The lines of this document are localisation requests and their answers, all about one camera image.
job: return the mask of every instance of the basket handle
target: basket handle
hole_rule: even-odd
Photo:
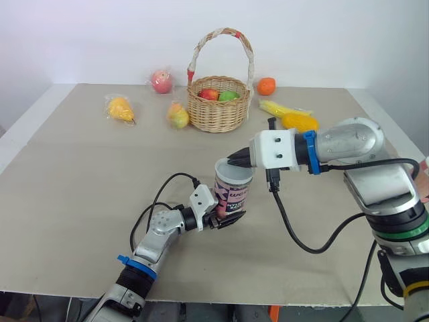
[[[198,55],[200,54],[201,48],[208,42],[209,40],[219,36],[219,35],[231,35],[238,39],[240,39],[244,51],[246,52],[246,55],[249,59],[249,68],[247,70],[247,90],[252,91],[253,90],[253,74],[255,72],[255,65],[253,63],[253,50],[252,46],[249,43],[249,40],[247,40],[246,36],[244,36],[241,32],[238,30],[232,29],[232,28],[221,28],[217,29],[205,36],[203,39],[200,40],[198,45],[195,47],[194,56],[192,57],[192,60],[188,66],[188,86],[192,84],[192,77],[194,77],[195,73],[195,65],[196,65],[196,59],[198,58]]]

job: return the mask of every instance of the green apple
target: green apple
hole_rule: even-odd
[[[234,91],[225,91],[219,95],[219,101],[230,101],[231,99],[238,99],[240,95]]]

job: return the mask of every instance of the yellow fruit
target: yellow fruit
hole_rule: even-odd
[[[289,107],[277,104],[276,102],[265,100],[259,101],[259,108],[274,115],[275,117],[283,117],[286,113],[293,113],[297,115],[310,115],[313,113],[312,111],[290,109]]]
[[[317,119],[314,117],[292,113],[287,113],[282,117],[282,125],[286,129],[292,129],[294,127],[300,133],[310,131],[311,129],[316,131],[319,128]]]
[[[108,105],[109,115],[114,119],[121,119],[127,122],[134,121],[134,112],[125,97],[115,97]]]
[[[189,123],[188,112],[180,103],[172,103],[167,111],[167,120],[172,127],[182,129]]]
[[[170,118],[170,124],[176,129],[182,129],[189,123],[189,115],[184,109]]]

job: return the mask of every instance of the black floor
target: black floor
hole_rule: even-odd
[[[31,295],[0,292],[0,315],[14,319],[22,318],[25,306],[29,303]],[[66,312],[70,298],[49,297],[37,295],[43,322],[57,322],[66,320]],[[90,309],[95,300],[73,299],[70,304],[67,322],[77,322],[78,312],[82,305],[79,321]],[[211,305],[204,303],[147,303],[140,321],[147,322],[229,322],[228,305]],[[236,321],[266,322],[267,307],[241,305],[235,307]],[[335,322],[345,314],[347,308],[322,308],[322,307],[282,307],[279,322]],[[28,322],[38,322],[37,309],[25,319]],[[402,312],[393,307],[359,307],[347,319],[348,322],[379,321],[400,322]]]

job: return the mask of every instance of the black cable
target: black cable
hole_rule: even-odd
[[[197,178],[195,178],[194,176],[191,176],[190,174],[187,174],[185,172],[177,172],[173,175],[171,175],[161,186],[161,188],[159,189],[158,193],[156,194],[156,197],[154,199],[154,202],[151,205],[151,209],[150,209],[150,213],[149,213],[149,219],[147,220],[147,226],[146,226],[146,232],[149,231],[149,225],[150,225],[150,219],[152,219],[152,213],[154,212],[154,208],[155,208],[155,204],[158,201],[158,198],[161,194],[161,192],[163,191],[163,189],[166,187],[166,185],[175,177],[177,176],[186,176],[188,177],[190,180],[192,180],[192,183],[194,184],[194,188],[196,188],[200,182],[198,181]]]
[[[385,289],[384,276],[381,277],[380,291],[381,291],[381,295],[383,295],[383,298],[386,300],[386,302],[388,302],[390,305],[394,306],[395,308],[397,308],[399,310],[402,310],[402,311],[404,310],[404,307],[402,305],[399,305],[399,304],[393,302],[391,299],[389,299],[389,297],[387,297],[386,289]]]
[[[166,203],[155,203],[155,206],[164,206],[164,207],[168,208],[169,210],[172,210],[172,208],[169,205],[167,205]],[[137,221],[135,222],[134,227],[131,230],[131,233],[129,234],[129,246],[131,247],[132,252],[134,252],[134,233],[137,230],[137,227],[139,227],[140,221],[143,219],[143,216],[145,215],[145,213],[147,213],[149,211],[149,209],[151,209],[151,207],[152,207],[152,205],[148,206],[145,210],[143,210],[143,212],[139,216],[139,219],[137,219]]]
[[[417,177],[418,172],[420,171],[420,165],[418,164],[417,161],[413,159],[406,159],[406,158],[377,160],[377,161],[371,161],[371,162],[349,164],[346,166],[328,165],[328,170],[352,170],[352,169],[359,169],[359,168],[367,168],[369,166],[381,166],[382,164],[397,164],[397,163],[411,164],[413,166],[413,172],[411,173],[411,177],[413,178],[413,180]]]
[[[294,242],[300,246],[303,250],[305,250],[306,252],[309,252],[311,254],[321,254],[325,251],[327,251],[327,249],[329,249],[329,247],[332,245],[332,243],[334,242],[335,238],[338,236],[338,234],[344,229],[344,227],[346,227],[350,222],[352,222],[355,219],[364,217],[365,214],[364,213],[358,213],[354,216],[351,216],[350,218],[347,218],[346,220],[344,220],[336,229],[335,231],[332,233],[332,235],[329,237],[328,241],[321,247],[321,248],[309,248],[307,245],[305,245],[304,243],[302,243],[300,241],[300,239],[298,238],[298,236],[295,234],[294,230],[292,229],[292,226],[290,225],[289,219],[288,219],[288,215],[286,214],[286,210],[283,207],[283,203],[282,200],[280,200],[280,197],[278,195],[277,192],[273,191],[273,196],[274,199],[277,203],[277,206],[279,207],[280,210],[280,214],[282,214],[282,218],[284,221],[284,224],[286,226],[286,229],[288,230],[288,233],[290,234],[290,237],[294,240]]]
[[[36,309],[38,310],[39,322],[42,322],[42,312],[40,311],[39,302],[36,296],[33,294],[34,303],[36,304]]]
[[[79,300],[79,311],[78,311],[78,316],[76,318],[76,322],[79,322],[80,315],[82,314],[82,306],[83,306],[82,301],[80,299],[78,299],[78,300]]]
[[[357,303],[361,299],[363,287],[365,286],[365,283],[367,281],[369,267],[371,266],[371,260],[373,258],[373,254],[374,254],[374,251],[375,251],[375,246],[377,246],[377,242],[374,240],[373,244],[371,245],[371,249],[369,250],[369,253],[368,253],[367,263],[365,264],[365,269],[363,271],[361,285],[359,287],[359,290],[357,291],[355,301],[351,305],[350,309],[346,312],[346,314],[344,314],[343,318],[341,318],[340,322],[343,322],[343,321],[345,321],[347,319],[347,317],[350,315],[350,313],[357,306]]]
[[[421,321],[424,321],[426,319],[429,319],[429,313],[423,315],[422,317],[418,317],[416,320],[414,320],[414,322],[421,322]]]

